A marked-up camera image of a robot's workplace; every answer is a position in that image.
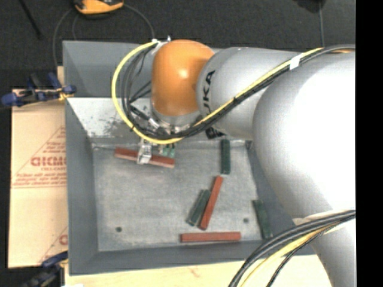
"blue clamp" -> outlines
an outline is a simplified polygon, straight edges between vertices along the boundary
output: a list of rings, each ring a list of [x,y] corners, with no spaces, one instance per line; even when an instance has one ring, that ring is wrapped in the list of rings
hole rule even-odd
[[[16,93],[8,93],[1,97],[4,106],[27,105],[35,102],[55,100],[62,96],[69,96],[76,92],[76,86],[62,86],[57,76],[53,72],[48,73],[49,89],[43,87],[36,74],[31,74],[26,83],[27,88]]]

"cable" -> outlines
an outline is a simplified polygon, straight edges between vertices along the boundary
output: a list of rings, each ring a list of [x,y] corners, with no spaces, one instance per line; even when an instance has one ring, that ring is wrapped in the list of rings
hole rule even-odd
[[[79,18],[79,16],[80,16],[79,14],[76,14],[76,16],[74,17],[73,22],[72,22],[72,35],[73,35],[73,39],[75,41],[77,40],[77,36],[75,33],[75,27],[76,27],[77,19]]]
[[[124,4],[125,7],[127,7],[128,9],[132,10],[133,12],[135,12],[136,14],[138,14],[139,16],[141,16],[142,19],[144,19],[144,21],[148,24],[149,26],[149,29],[150,29],[150,33],[151,33],[151,39],[155,39],[156,38],[156,34],[154,33],[154,29],[149,21],[149,19],[146,18],[146,16],[141,13],[139,10],[137,10],[136,8],[133,8],[131,7],[130,5],[127,5],[127,4]]]
[[[54,67],[57,69],[58,64],[57,64],[57,57],[56,57],[56,36],[57,32],[59,30],[60,25],[62,24],[63,20],[67,15],[73,10],[73,8],[69,9],[64,13],[64,15],[60,18],[59,22],[57,23],[54,32],[53,32],[53,39],[52,39],[52,55],[53,55],[53,62],[54,62]]]
[[[293,227],[287,231],[276,235],[266,243],[260,245],[243,263],[242,267],[238,270],[229,284],[229,287],[237,287],[241,277],[244,273],[260,258],[263,258],[268,252],[276,249],[286,242],[295,240],[298,237],[307,235],[308,233],[315,232],[319,228],[328,227],[334,223],[344,222],[355,218],[355,210],[348,210],[335,215],[329,215],[325,218],[316,219],[296,227]]]
[[[328,227],[323,227],[318,229],[317,231],[308,233],[307,235],[302,236],[301,238],[288,243],[280,250],[276,251],[273,255],[270,257],[264,259],[257,267],[255,267],[249,275],[246,276],[246,278],[241,283],[241,287],[244,287],[246,283],[252,278],[256,277],[257,273],[259,273],[262,269],[272,265],[275,263],[276,260],[280,259],[282,256],[287,254],[287,257],[283,260],[283,262],[278,266],[278,268],[275,270],[273,276],[271,279],[269,279],[268,285],[266,287],[270,287],[273,282],[275,281],[278,273],[282,269],[282,267],[286,264],[286,262],[291,259],[291,257],[299,250],[302,249],[304,246],[306,246],[308,243],[312,242],[314,239],[318,238],[319,236],[323,235],[325,231],[331,230],[333,227],[335,227],[338,224],[332,224]]]
[[[115,70],[111,88],[112,90],[116,87],[117,78],[119,76],[119,73],[124,66],[124,64],[132,58],[136,53],[139,53],[142,50],[145,50],[146,48],[149,48],[151,46],[154,46],[158,43],[158,41],[155,42],[149,42],[148,44],[142,45],[138,47],[135,51],[132,51],[128,53],[125,58],[120,62],[118,67]],[[299,59],[299,65],[302,65],[309,60],[318,57],[322,54],[333,52],[333,51],[339,51],[339,50],[355,50],[355,45],[344,45],[344,46],[332,46],[328,48],[316,48],[313,50],[309,50],[305,53],[299,54],[297,57],[294,57],[291,60],[288,60],[284,63],[281,63],[279,66],[275,67],[273,70],[269,71],[268,73],[261,76],[259,79],[257,79],[255,82],[253,82],[250,86],[242,90],[240,93],[238,93],[235,97],[228,100],[225,104],[221,105],[218,109],[211,112],[209,115],[207,115],[205,118],[198,121],[196,124],[192,125],[186,130],[180,131],[178,133],[171,133],[167,135],[153,135],[152,133],[149,133],[147,129],[141,127],[135,120],[132,118],[131,115],[121,115],[123,120],[126,122],[126,124],[132,129],[135,129],[135,133],[140,136],[141,138],[150,141],[155,144],[172,144],[180,141],[183,138],[190,137],[193,135],[196,135],[209,127],[211,127],[214,123],[216,123],[218,120],[220,120],[222,117],[224,117],[229,111],[231,111],[234,107],[241,104],[245,99],[252,96],[254,93],[257,93],[261,89],[267,87],[270,85],[275,78],[279,77],[281,74],[290,71],[290,65],[292,60]]]
[[[321,33],[321,46],[325,47],[324,43],[324,29],[323,29],[323,16],[322,16],[322,2],[321,0],[318,0],[319,4],[319,25],[320,25],[320,33]]]
[[[300,246],[296,247],[295,249],[293,249],[289,254],[286,255],[286,257],[284,258],[284,260],[279,264],[278,268],[274,271],[274,274],[272,275],[272,277],[270,278],[269,280],[269,283],[266,285],[266,287],[271,287],[276,279],[276,277],[279,275],[279,273],[281,272],[281,270],[283,269],[283,267],[289,262],[289,260],[291,260],[291,258],[294,256],[294,254],[299,251],[300,249],[302,249],[304,246],[308,245],[309,243],[311,243],[313,240],[315,240],[316,238],[319,238],[320,236],[322,236],[326,231],[321,231],[320,233],[314,235],[313,237],[311,237],[310,239],[308,239],[306,242],[302,243]]]

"cardboard sheet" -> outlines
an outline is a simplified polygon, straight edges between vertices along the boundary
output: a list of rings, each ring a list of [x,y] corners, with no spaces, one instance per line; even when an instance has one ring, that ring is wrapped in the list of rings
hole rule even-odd
[[[13,108],[9,268],[68,249],[64,109],[56,100]]]

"red wooden block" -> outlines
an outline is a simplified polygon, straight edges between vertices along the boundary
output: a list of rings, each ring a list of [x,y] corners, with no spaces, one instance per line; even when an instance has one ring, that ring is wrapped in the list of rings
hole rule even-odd
[[[125,160],[137,160],[138,151],[125,149],[125,148],[116,148],[114,150],[114,156],[118,158],[123,158]],[[165,157],[161,155],[152,155],[149,161],[149,164],[162,166],[167,168],[174,168],[175,160],[174,158]]]
[[[211,232],[211,233],[185,233],[181,234],[181,242],[220,242],[239,241],[241,232]]]
[[[201,230],[206,230],[208,228],[211,215],[213,214],[215,202],[217,201],[218,194],[220,193],[222,181],[223,181],[223,178],[220,175],[218,175],[215,178],[213,188],[211,190],[210,198],[208,200],[208,203],[206,204],[206,208],[202,215],[201,222],[198,226]]]

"black cable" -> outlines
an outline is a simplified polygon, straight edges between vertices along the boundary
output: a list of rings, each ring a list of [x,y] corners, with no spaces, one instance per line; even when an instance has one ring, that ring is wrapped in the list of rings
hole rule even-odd
[[[155,39],[156,38],[156,34],[154,33],[153,26],[151,25],[149,19],[147,19],[146,16],[143,13],[141,13],[139,10],[137,10],[136,8],[133,8],[130,5],[127,5],[127,4],[124,4],[124,6],[127,7],[128,9],[132,10],[136,14],[138,14],[142,19],[144,19],[146,24],[148,24],[148,26],[149,26],[150,33],[151,33],[151,38]]]
[[[19,0],[20,5],[22,6],[24,13],[27,15],[29,22],[31,23],[32,27],[34,28],[36,32],[36,36],[38,39],[43,39],[44,35],[41,33],[39,27],[36,24],[35,19],[33,18],[31,12],[29,11],[29,8],[26,6],[24,0]]]
[[[57,32],[59,30],[60,25],[62,24],[63,20],[68,16],[68,14],[73,10],[73,8],[70,8],[68,11],[64,13],[64,15],[60,18],[59,22],[57,23],[54,32],[53,32],[53,39],[52,39],[52,55],[53,55],[53,62],[54,67],[57,69],[58,63],[57,63],[57,57],[56,57],[56,37]]]
[[[321,49],[319,51],[316,51],[316,52],[314,52],[314,53],[312,53],[312,54],[310,54],[308,56],[305,56],[305,57],[301,58],[300,66],[302,66],[306,62],[308,62],[308,61],[310,61],[310,60],[312,60],[312,59],[314,59],[314,58],[316,58],[318,56],[321,56],[321,55],[326,54],[326,53],[331,53],[331,52],[334,52],[334,51],[339,51],[339,50],[355,50],[355,45],[336,45],[336,46],[331,46],[331,47],[323,48],[323,49]],[[285,67],[283,67],[278,72],[270,75],[263,82],[261,82],[260,84],[256,85],[251,90],[248,90],[246,93],[242,94],[241,96],[236,97],[232,103],[227,105],[224,109],[222,109],[220,112],[218,112],[216,115],[214,115],[210,119],[205,120],[204,122],[202,122],[202,123],[200,123],[198,125],[190,126],[188,129],[180,131],[178,133],[171,133],[171,134],[165,134],[165,135],[158,135],[158,134],[153,135],[153,134],[149,133],[147,131],[147,129],[141,127],[129,113],[127,113],[126,115],[127,115],[128,119],[132,122],[132,124],[140,132],[142,132],[143,134],[147,135],[148,137],[155,138],[155,139],[173,139],[173,138],[186,138],[186,137],[190,137],[190,136],[196,135],[196,134],[198,134],[200,132],[203,132],[206,129],[210,128],[213,124],[215,124],[218,120],[220,120],[228,112],[230,112],[234,107],[236,107],[239,104],[241,104],[244,100],[246,100],[247,98],[252,96],[254,93],[257,93],[258,91],[260,91],[260,90],[264,89],[265,87],[269,86],[270,84],[272,84],[272,82],[276,78],[278,78],[280,75],[282,75],[283,73],[288,72],[288,71],[290,71],[290,64],[285,66]]]
[[[75,27],[76,27],[77,19],[79,18],[79,16],[80,16],[79,14],[76,14],[76,16],[74,17],[73,22],[72,22],[72,35],[73,35],[73,39],[75,41],[77,40],[77,36],[75,33]]]
[[[134,94],[133,96],[130,98],[130,102],[133,103],[134,101],[136,101],[137,99],[145,96],[146,94],[148,94],[150,92],[150,89],[141,93],[145,88],[149,87],[149,85],[151,84],[151,81],[149,81],[148,83],[144,84],[142,87],[140,87]]]
[[[321,46],[325,47],[325,42],[324,42],[324,29],[323,29],[323,15],[322,15],[322,1],[318,0],[318,5],[319,5],[319,29],[320,29],[320,34],[321,34]]]
[[[270,278],[268,284],[266,285],[266,287],[271,287],[276,279],[276,277],[280,274],[281,270],[283,269],[283,267],[289,262],[289,260],[291,260],[291,258],[294,256],[294,254],[296,252],[298,252],[299,250],[301,250],[303,247],[305,247],[306,245],[310,244],[311,242],[313,242],[315,239],[319,238],[320,236],[322,236],[325,232],[331,230],[334,226],[331,226],[329,228],[326,228],[325,230],[323,230],[322,232],[312,236],[310,239],[308,239],[307,241],[305,241],[304,243],[302,243],[300,246],[296,247],[294,250],[292,250],[289,254],[286,255],[286,257],[284,258],[284,260],[279,264],[278,268],[274,271],[272,277]]]
[[[296,227],[293,227],[287,231],[276,235],[266,243],[260,245],[243,263],[242,267],[238,270],[234,278],[229,284],[229,287],[237,287],[240,279],[244,273],[260,258],[264,257],[268,252],[276,249],[277,247],[289,242],[293,239],[304,236],[313,231],[317,231],[320,228],[326,227],[336,222],[345,222],[355,218],[355,210],[349,210],[344,213],[331,215],[322,219],[316,219]]]
[[[138,78],[138,76],[140,75],[140,73],[143,69],[146,55],[148,54],[148,52],[150,50],[151,49],[148,48],[148,49],[140,52],[132,60],[131,64],[128,67],[128,70],[126,71],[126,73],[124,75],[123,84],[120,87],[120,90],[122,91],[121,98],[122,98],[123,110],[124,110],[125,114],[130,115],[130,112],[133,111],[136,115],[138,115],[139,117],[141,117],[145,120],[149,119],[147,117],[147,115],[145,113],[141,112],[136,107],[131,105],[132,102],[130,101],[130,91],[131,91],[132,86],[134,85],[134,82],[136,81],[136,79]],[[136,70],[136,66],[139,62],[141,62],[140,67],[139,67],[138,71],[135,73],[134,77],[132,78],[132,75],[134,74],[134,72]]]
[[[134,103],[134,101],[137,101],[138,99],[140,99],[140,98],[146,96],[146,95],[149,94],[150,92],[151,92],[151,90],[148,89],[148,90],[144,91],[143,93],[138,94],[136,97],[133,97],[133,98],[130,100],[130,103]]]

